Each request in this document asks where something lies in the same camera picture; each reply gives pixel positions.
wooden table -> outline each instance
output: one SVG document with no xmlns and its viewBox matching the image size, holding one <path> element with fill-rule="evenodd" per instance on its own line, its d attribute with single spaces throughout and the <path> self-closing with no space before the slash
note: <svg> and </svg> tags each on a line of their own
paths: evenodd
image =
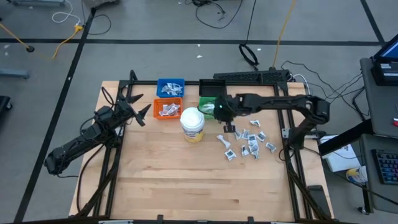
<svg viewBox="0 0 398 224">
<path fill-rule="evenodd" d="M 103 86 L 116 98 L 118 82 L 103 82 Z M 132 94 L 144 96 L 133 108 L 138 111 L 153 103 L 155 90 L 155 85 L 134 85 Z M 268 86 L 228 86 L 228 94 L 236 93 L 273 96 L 274 90 Z M 302 83 L 289 83 L 289 95 L 298 94 L 305 94 Z M 186 86 L 183 107 L 196 107 L 198 101 L 198 86 Z M 96 109 L 103 105 L 107 102 L 99 94 Z M 296 125 L 304 119 L 299 112 L 293 111 L 293 115 Z M 250 119 L 258 119 L 261 128 L 251 125 Z M 152 108 L 146 115 L 146 126 L 140 127 L 133 121 L 124 136 L 111 218 L 154 220 L 161 214 L 165 220 L 245 221 L 253 216 L 255 221 L 294 221 L 285 163 L 278 159 L 282 141 L 277 111 L 261 111 L 238 117 L 234 122 L 239 130 L 264 131 L 266 141 L 273 143 L 278 151 L 271 154 L 265 143 L 260 142 L 258 160 L 252 155 L 242 157 L 241 145 L 247 145 L 247 141 L 237 141 L 233 134 L 223 133 L 223 126 L 214 120 L 206 120 L 205 136 L 196 144 L 184 140 L 178 119 L 157 120 Z M 224 145 L 216 138 L 219 134 L 232 144 L 231 149 L 238 155 L 231 162 L 224 155 Z M 313 140 L 306 140 L 305 146 L 318 150 Z M 83 164 L 94 152 L 95 149 L 84 155 Z M 307 185 L 323 186 L 333 214 L 320 157 L 309 151 L 301 151 L 301 155 Z M 103 157 L 104 149 L 85 170 L 81 206 L 98 186 Z M 305 217 L 301 193 L 298 188 L 296 191 L 300 216 Z M 107 196 L 105 190 L 100 214 L 104 213 Z M 70 214 L 76 212 L 75 192 Z"/>
</svg>

white cable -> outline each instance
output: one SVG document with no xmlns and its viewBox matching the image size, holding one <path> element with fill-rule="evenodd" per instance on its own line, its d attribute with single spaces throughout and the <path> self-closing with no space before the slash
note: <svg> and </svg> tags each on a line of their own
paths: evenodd
<svg viewBox="0 0 398 224">
<path fill-rule="evenodd" d="M 300 76 L 300 77 L 304 80 L 304 83 L 305 83 L 305 85 L 307 86 L 307 89 L 308 89 L 308 94 L 311 95 L 310 86 L 308 85 L 307 80 L 306 80 L 306 79 L 304 78 L 304 76 L 301 75 L 301 74 L 296 74 L 296 75 L 293 76 L 293 78 L 295 78 L 295 77 L 297 77 L 297 76 Z"/>
<path fill-rule="evenodd" d="M 56 12 L 56 13 L 54 13 L 54 14 L 52 14 L 52 17 L 51 17 L 51 19 L 55 22 L 55 23 L 62 23 L 62 22 L 65 22 L 70 16 L 72 16 L 72 17 L 75 17 L 75 18 L 77 18 L 79 21 L 77 22 L 77 24 L 76 25 L 79 25 L 80 24 L 80 22 L 81 22 L 81 20 L 80 20 L 80 18 L 78 17 L 78 16 L 75 16 L 75 15 L 73 15 L 72 14 L 72 12 L 73 12 L 73 6 L 72 6 L 72 4 L 70 3 L 70 1 L 68 1 L 68 0 L 65 0 L 67 3 L 69 3 L 69 5 L 70 5 L 70 12 L 69 13 L 67 13 L 67 12 Z M 63 14 L 63 15 L 67 15 L 64 19 L 62 19 L 61 21 L 56 21 L 55 19 L 54 19 L 54 16 L 55 15 L 58 15 L 58 14 Z"/>
</svg>

plastic container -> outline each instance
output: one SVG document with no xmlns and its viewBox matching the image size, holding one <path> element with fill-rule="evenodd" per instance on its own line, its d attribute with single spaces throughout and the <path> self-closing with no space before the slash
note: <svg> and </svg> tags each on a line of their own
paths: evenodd
<svg viewBox="0 0 398 224">
<path fill-rule="evenodd" d="M 176 105 L 180 105 L 178 109 L 178 115 L 174 116 L 161 116 L 159 114 L 160 111 L 163 110 L 163 105 L 170 105 L 175 103 Z M 182 98 L 175 97 L 175 98 L 162 98 L 162 99 L 155 99 L 154 100 L 154 118 L 156 119 L 176 119 L 180 118 L 182 113 Z"/>
<path fill-rule="evenodd" d="M 163 86 L 167 85 L 167 83 L 175 83 L 182 86 L 182 93 L 179 95 L 169 95 L 167 93 L 162 93 Z M 160 98 L 175 98 L 175 97 L 183 97 L 185 93 L 185 80 L 183 78 L 160 78 L 157 80 L 157 90 L 156 95 Z"/>
<path fill-rule="evenodd" d="M 202 97 L 217 97 L 226 95 L 226 81 L 225 80 L 199 80 L 199 96 Z"/>
<path fill-rule="evenodd" d="M 203 105 L 205 105 L 207 103 L 214 103 L 215 100 L 216 100 L 215 97 L 201 97 L 199 99 L 199 110 L 203 111 L 203 109 L 202 109 Z M 214 116 L 205 114 L 205 119 L 214 119 Z"/>
<path fill-rule="evenodd" d="M 349 181 L 363 184 L 368 181 L 368 174 L 366 173 L 366 166 L 347 170 L 346 177 Z"/>
<path fill-rule="evenodd" d="M 185 109 L 180 118 L 184 138 L 188 142 L 200 142 L 203 138 L 205 117 L 197 108 Z"/>
</svg>

blue bin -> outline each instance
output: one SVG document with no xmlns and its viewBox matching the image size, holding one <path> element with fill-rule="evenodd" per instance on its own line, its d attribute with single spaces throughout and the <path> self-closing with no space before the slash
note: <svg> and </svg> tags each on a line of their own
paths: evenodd
<svg viewBox="0 0 398 224">
<path fill-rule="evenodd" d="M 163 86 L 167 83 L 175 83 L 182 86 L 182 93 L 179 95 L 169 95 L 167 93 L 162 93 Z M 185 80 L 183 78 L 160 78 L 157 80 L 157 90 L 156 95 L 160 98 L 171 98 L 171 97 L 183 97 L 185 93 Z"/>
</svg>

floor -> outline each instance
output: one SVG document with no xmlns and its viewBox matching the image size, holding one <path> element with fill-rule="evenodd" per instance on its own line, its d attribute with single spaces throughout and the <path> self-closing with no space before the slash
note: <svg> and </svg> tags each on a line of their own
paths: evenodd
<svg viewBox="0 0 398 224">
<path fill-rule="evenodd" d="M 73 13 L 81 17 L 80 0 L 70 0 Z M 53 13 L 68 11 L 53 4 L 13 6 L 0 2 L 3 24 L 36 49 L 27 53 L 22 45 L 0 31 L 0 67 L 30 71 L 27 80 L 0 78 L 0 95 L 12 98 L 14 109 L 2 121 L 0 129 L 0 222 L 12 222 L 24 194 L 37 155 L 46 137 L 51 120 L 55 131 L 49 132 L 49 149 L 57 147 L 78 134 L 78 127 L 92 115 L 103 80 L 127 79 L 134 69 L 140 80 L 182 77 L 186 80 L 211 78 L 214 73 L 251 71 L 239 54 L 238 43 L 246 38 L 254 0 L 243 1 L 234 21 L 225 29 L 212 29 L 195 18 L 196 7 L 183 0 L 121 0 L 119 5 L 98 9 L 95 15 L 106 14 L 112 27 L 103 35 L 89 35 L 80 44 L 81 33 L 65 44 L 55 60 L 48 58 L 57 44 L 73 33 L 76 19 L 61 24 L 51 20 Z M 267 70 L 274 58 L 275 43 L 291 1 L 257 1 L 251 25 L 249 46 L 260 61 L 259 70 Z M 220 0 L 227 18 L 218 21 L 216 7 L 200 9 L 205 22 L 225 25 L 235 13 L 238 0 Z M 370 13 L 366 13 L 367 4 Z M 398 16 L 394 0 L 327 0 L 298 1 L 279 49 L 276 63 L 286 60 L 304 63 L 319 73 L 334 88 L 359 74 L 359 60 L 380 49 L 380 43 L 398 33 Z M 84 7 L 86 18 L 90 11 Z M 109 26 L 105 17 L 97 17 L 90 32 L 102 32 Z M 332 93 L 318 77 L 302 66 L 286 63 L 294 74 L 302 74 L 308 82 Z M 60 116 L 53 118 L 58 99 Z M 363 85 L 362 80 L 346 93 Z M 310 84 L 314 95 L 324 97 L 322 90 Z M 350 102 L 353 94 L 345 96 Z M 367 113 L 366 96 L 358 98 L 359 107 Z M 338 98 L 331 106 L 331 121 L 319 128 L 330 134 L 341 133 L 360 123 L 359 116 Z M 65 171 L 77 175 L 81 160 Z M 365 216 L 356 211 L 363 205 L 362 192 L 325 173 L 336 218 L 356 223 L 396 223 L 398 215 L 375 211 Z M 42 167 L 24 221 L 66 217 L 75 190 L 75 179 L 58 179 Z"/>
</svg>

